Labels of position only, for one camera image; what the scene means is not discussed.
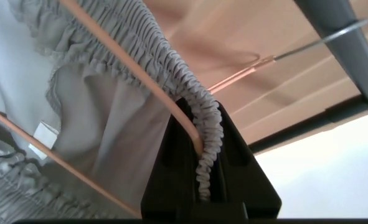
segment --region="metal hook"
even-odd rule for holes
[[[281,54],[281,55],[278,55],[278,56],[275,56],[274,60],[277,61],[277,60],[280,60],[280,59],[283,59],[285,57],[288,57],[288,56],[291,56],[291,55],[294,55],[294,54],[297,54],[297,53],[300,53],[304,50],[308,50],[312,47],[316,47],[316,46],[319,46],[319,45],[322,45],[322,44],[326,44],[334,39],[337,39],[338,37],[348,33],[348,32],[351,32],[351,31],[354,31],[358,28],[361,28],[362,26],[366,25],[368,23],[368,19],[361,19],[337,32],[334,32],[333,34],[321,39],[321,40],[316,40],[310,44],[307,44],[307,45],[304,45],[302,47],[299,47],[297,49],[294,49],[294,50],[291,50],[289,52],[286,52],[284,54]]]

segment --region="white tag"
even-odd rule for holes
[[[47,146],[49,149],[52,149],[58,138],[58,134],[59,132],[57,130],[41,121],[37,129],[35,130],[33,137],[41,142],[43,145]],[[40,151],[32,144],[29,145],[29,148],[32,149],[33,152],[35,152],[40,157],[40,159],[44,160],[45,158],[47,158],[47,155],[45,155],[42,151]]]

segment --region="beige panel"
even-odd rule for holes
[[[351,1],[368,18],[368,1]],[[290,0],[145,0],[172,46],[204,86],[318,39]],[[368,38],[368,26],[363,28]],[[215,97],[246,142],[322,112],[359,91],[325,47],[274,63]]]

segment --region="fabric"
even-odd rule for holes
[[[14,21],[7,3],[0,1],[0,111],[29,134],[40,121],[58,129],[53,150],[59,156],[139,209],[169,112],[57,1],[10,3],[15,18],[27,24],[30,33],[23,23]],[[197,172],[203,183],[199,190],[207,197],[208,172],[222,137],[217,103],[171,49],[141,1],[79,3],[171,98],[188,101],[205,144]],[[40,54],[33,51],[32,42]],[[33,159],[42,166],[35,181],[46,177],[66,194],[74,190],[78,198],[91,199],[98,210],[111,208],[112,214],[130,217],[57,164],[39,160],[27,148],[28,142],[11,134],[25,154],[19,163]],[[1,156],[0,161],[9,160]],[[7,191],[0,188],[0,203]],[[39,203],[46,204],[46,198],[39,196]],[[41,216],[26,207],[21,217]],[[6,212],[0,223],[11,220],[11,214]],[[52,212],[43,215],[58,217]]]

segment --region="metal frame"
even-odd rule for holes
[[[348,0],[294,0],[321,38],[357,21]],[[362,97],[342,102],[325,112],[249,145],[253,153],[321,128],[331,119],[340,121],[368,110],[368,41],[361,29],[341,36],[326,46],[354,82]]]

